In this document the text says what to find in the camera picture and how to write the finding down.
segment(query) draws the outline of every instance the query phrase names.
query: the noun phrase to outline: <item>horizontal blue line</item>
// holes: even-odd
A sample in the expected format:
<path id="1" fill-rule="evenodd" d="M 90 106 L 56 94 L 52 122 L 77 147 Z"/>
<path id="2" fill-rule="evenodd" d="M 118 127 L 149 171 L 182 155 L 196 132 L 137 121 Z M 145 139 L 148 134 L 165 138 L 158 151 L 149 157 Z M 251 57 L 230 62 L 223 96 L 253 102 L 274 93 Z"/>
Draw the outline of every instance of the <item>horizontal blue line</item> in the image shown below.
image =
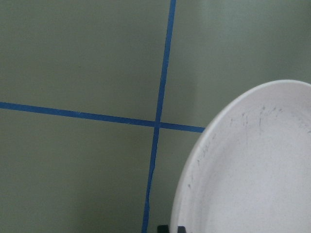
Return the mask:
<path id="1" fill-rule="evenodd" d="M 197 127 L 197 126 L 189 126 L 189 125 L 178 125 L 178 124 L 170 124 L 161 122 L 161 128 L 170 129 L 170 130 L 182 130 L 189 132 L 202 133 L 205 128 Z"/>
<path id="2" fill-rule="evenodd" d="M 131 119 L 131 118 L 125 118 L 125 117 L 118 117 L 118 116 L 107 116 L 107 115 L 101 115 L 101 114 L 75 112 L 75 111 L 69 111 L 69 110 L 37 107 L 37 106 L 30 106 L 30 105 L 16 104 L 16 103 L 0 102 L 0 108 L 24 111 L 24 112 L 32 112 L 32 113 L 57 115 L 57 116 L 63 116 L 63 117 L 74 117 L 74 118 L 82 118 L 82 119 L 90 119 L 90 120 L 124 123 L 124 124 L 130 124 L 130 125 L 141 125 L 141 126 L 149 126 L 149 127 L 154 127 L 155 125 L 153 121 L 149 121 L 149 120 L 139 120 L 139 119 Z"/>

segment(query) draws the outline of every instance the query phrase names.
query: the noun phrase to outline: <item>white plate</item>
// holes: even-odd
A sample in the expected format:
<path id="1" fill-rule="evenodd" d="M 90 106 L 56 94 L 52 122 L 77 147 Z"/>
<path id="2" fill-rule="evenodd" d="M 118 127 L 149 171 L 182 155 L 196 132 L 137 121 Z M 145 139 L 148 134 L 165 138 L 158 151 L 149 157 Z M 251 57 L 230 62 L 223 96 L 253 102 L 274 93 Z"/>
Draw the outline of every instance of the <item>white plate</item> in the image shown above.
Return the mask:
<path id="1" fill-rule="evenodd" d="M 170 232 L 311 232 L 311 85 L 281 80 L 230 103 L 195 144 Z"/>

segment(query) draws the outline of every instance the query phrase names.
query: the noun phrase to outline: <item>round white object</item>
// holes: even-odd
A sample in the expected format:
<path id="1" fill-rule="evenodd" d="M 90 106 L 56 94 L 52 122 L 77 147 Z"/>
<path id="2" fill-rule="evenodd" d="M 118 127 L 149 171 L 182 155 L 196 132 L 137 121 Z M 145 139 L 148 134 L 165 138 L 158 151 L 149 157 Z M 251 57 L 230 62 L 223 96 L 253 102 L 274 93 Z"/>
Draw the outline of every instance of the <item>round white object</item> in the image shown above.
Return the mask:
<path id="1" fill-rule="evenodd" d="M 311 85 L 257 86 L 224 108 L 179 180 L 170 232 L 311 232 Z"/>

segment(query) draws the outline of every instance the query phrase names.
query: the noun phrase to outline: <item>blue line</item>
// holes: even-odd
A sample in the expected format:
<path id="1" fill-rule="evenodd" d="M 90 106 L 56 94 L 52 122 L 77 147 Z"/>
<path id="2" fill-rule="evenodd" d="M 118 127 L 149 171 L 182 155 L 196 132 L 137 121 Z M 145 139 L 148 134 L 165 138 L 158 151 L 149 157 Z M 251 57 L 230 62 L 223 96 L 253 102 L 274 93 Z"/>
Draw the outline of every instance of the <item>blue line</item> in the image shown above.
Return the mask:
<path id="1" fill-rule="evenodd" d="M 159 138 L 159 129 L 161 126 L 161 115 L 162 115 L 162 107 L 163 107 L 163 101 L 164 101 L 164 92 L 165 92 L 167 70 L 168 70 L 168 66 L 169 66 L 171 40 L 172 40 L 174 15 L 175 15 L 175 6 L 176 6 L 176 0 L 171 0 L 170 10 L 169 10 L 169 18 L 168 18 L 167 29 L 166 29 L 166 38 L 165 38 L 165 46 L 164 46 L 164 54 L 163 54 L 161 80 L 160 80 L 160 87 L 159 87 L 156 114 L 155 114 L 154 137 L 152 140 L 149 175 L 148 175 L 148 183 L 147 183 L 147 190 L 146 190 L 145 207 L 144 207 L 144 214 L 143 214 L 143 219 L 142 219 L 141 233 L 147 233 L 148 222 L 149 222 L 150 188 L 151 188 L 153 172 L 154 172 L 154 169 L 156 166 L 156 151 L 157 151 L 157 143 L 158 143 L 158 138 Z"/>
<path id="2" fill-rule="evenodd" d="M 75 117 L 75 118 L 90 119 L 90 120 L 116 122 L 116 123 L 130 124 L 130 125 L 141 125 L 141 126 L 149 126 L 149 127 L 154 127 L 155 125 L 153 121 L 149 121 L 149 120 L 140 120 L 140 119 L 118 117 L 118 116 L 107 116 L 107 115 L 100 115 L 100 114 L 75 112 L 75 111 L 69 111 L 69 110 L 36 107 L 36 106 L 16 104 L 16 103 L 0 102 L 0 108 L 24 111 L 24 112 L 32 112 L 32 113 L 57 115 L 57 116 L 63 116 L 63 117 Z"/>
<path id="3" fill-rule="evenodd" d="M 161 128 L 170 129 L 170 130 L 182 130 L 189 132 L 202 133 L 205 128 L 197 127 L 197 126 L 189 126 L 189 125 L 178 125 L 178 124 L 170 124 L 161 122 Z"/>

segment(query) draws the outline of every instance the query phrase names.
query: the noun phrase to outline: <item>vertical blue line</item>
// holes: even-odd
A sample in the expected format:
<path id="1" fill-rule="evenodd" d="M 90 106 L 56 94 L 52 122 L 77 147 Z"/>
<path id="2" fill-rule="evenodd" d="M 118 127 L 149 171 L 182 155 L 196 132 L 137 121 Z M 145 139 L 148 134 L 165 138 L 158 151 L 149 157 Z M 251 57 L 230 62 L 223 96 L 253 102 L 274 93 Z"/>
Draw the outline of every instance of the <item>vertical blue line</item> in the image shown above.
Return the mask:
<path id="1" fill-rule="evenodd" d="M 169 57 L 170 57 L 171 40 L 172 40 L 172 33 L 173 33 L 175 6 L 176 6 L 176 0 L 171 0 L 170 10 L 169 10 L 169 18 L 168 18 L 167 29 L 166 29 L 166 38 L 165 38 L 165 46 L 164 46 L 161 80 L 160 80 L 160 87 L 159 87 L 156 114 L 155 114 L 154 137 L 152 140 L 149 175 L 148 175 L 148 183 L 147 183 L 147 191 L 146 191 L 146 199 L 145 199 L 144 215 L 143 215 L 143 219 L 142 219 L 141 233 L 147 233 L 148 222 L 149 222 L 149 210 L 150 210 L 149 196 L 150 196 L 152 176 L 153 176 L 153 172 L 154 172 L 154 169 L 156 166 L 156 150 L 157 150 L 157 143 L 158 143 L 158 139 L 159 139 L 159 129 L 160 129 L 160 125 L 161 125 L 161 115 L 162 115 L 162 107 L 163 107 L 163 100 L 164 100 L 167 69 L 169 66 Z"/>

